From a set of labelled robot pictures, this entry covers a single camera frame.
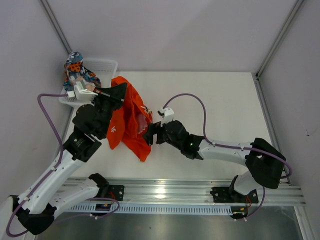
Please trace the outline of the orange shorts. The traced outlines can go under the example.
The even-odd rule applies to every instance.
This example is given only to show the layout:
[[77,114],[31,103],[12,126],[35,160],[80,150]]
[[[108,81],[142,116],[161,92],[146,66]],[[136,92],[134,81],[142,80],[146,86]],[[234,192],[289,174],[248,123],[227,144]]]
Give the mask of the orange shorts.
[[111,80],[112,87],[123,83],[127,84],[124,103],[119,110],[114,111],[106,138],[112,150],[122,142],[141,162],[145,162],[151,147],[144,140],[143,134],[153,122],[153,113],[127,79],[117,76]]

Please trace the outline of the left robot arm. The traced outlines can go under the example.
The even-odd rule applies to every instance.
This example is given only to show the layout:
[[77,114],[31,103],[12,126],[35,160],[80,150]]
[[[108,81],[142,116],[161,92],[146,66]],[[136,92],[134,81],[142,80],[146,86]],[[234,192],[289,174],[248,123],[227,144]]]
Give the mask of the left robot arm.
[[33,235],[43,233],[64,211],[83,201],[114,201],[109,182],[99,173],[63,193],[58,189],[102,145],[113,113],[123,106],[126,92],[126,83],[95,89],[93,102],[76,110],[73,132],[65,142],[59,142],[60,154],[30,188],[10,197],[12,215],[26,231]]

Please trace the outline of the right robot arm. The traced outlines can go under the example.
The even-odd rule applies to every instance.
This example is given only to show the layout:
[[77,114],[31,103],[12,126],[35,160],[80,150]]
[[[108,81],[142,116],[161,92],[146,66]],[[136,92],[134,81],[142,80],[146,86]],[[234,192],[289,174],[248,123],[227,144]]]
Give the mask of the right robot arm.
[[261,187],[277,189],[286,162],[262,138],[249,143],[213,141],[189,133],[178,120],[149,124],[143,139],[149,146],[167,143],[188,159],[221,160],[247,167],[245,173],[232,179],[230,186],[212,188],[210,193],[216,203],[245,203]]

